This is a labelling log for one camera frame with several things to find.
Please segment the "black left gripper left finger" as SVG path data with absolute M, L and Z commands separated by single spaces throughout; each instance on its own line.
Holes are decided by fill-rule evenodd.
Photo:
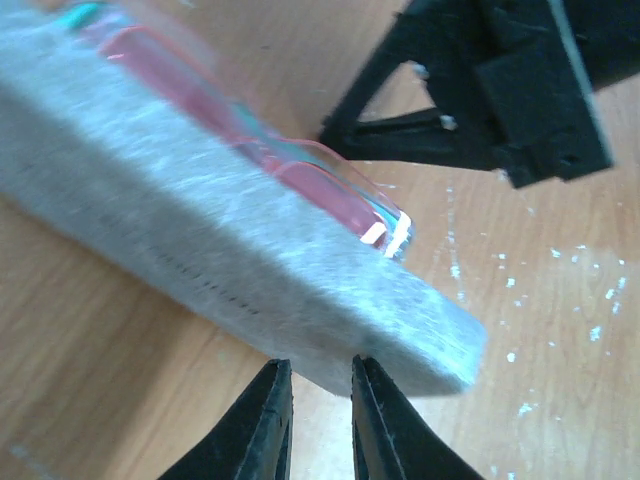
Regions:
M 291 365 L 270 360 L 215 427 L 160 479 L 288 479 L 292 428 Z

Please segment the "grey glasses case green lining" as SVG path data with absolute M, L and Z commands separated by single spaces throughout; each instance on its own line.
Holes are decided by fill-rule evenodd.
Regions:
M 476 319 L 23 1 L 1 5 L 1 191 L 333 394 L 358 355 L 410 396 L 477 379 Z

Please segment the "pink transparent sunglasses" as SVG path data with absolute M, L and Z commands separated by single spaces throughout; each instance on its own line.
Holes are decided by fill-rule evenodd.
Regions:
M 413 235 L 410 217 L 330 148 L 284 137 L 226 93 L 212 70 L 112 3 L 80 2 L 62 21 L 107 59 L 326 211 L 362 243 L 389 259 L 404 258 Z

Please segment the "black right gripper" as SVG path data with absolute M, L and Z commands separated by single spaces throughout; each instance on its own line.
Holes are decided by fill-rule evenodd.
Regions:
M 475 68 L 489 104 L 469 58 L 480 6 L 497 48 Z M 636 1 L 411 1 L 319 140 L 349 160 L 501 167 L 516 188 L 571 181 L 613 167 L 593 95 L 638 71 Z

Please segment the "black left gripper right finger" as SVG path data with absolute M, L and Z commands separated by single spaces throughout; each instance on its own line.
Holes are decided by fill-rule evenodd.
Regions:
M 353 358 L 351 402 L 357 479 L 482 478 L 430 429 L 375 359 Z

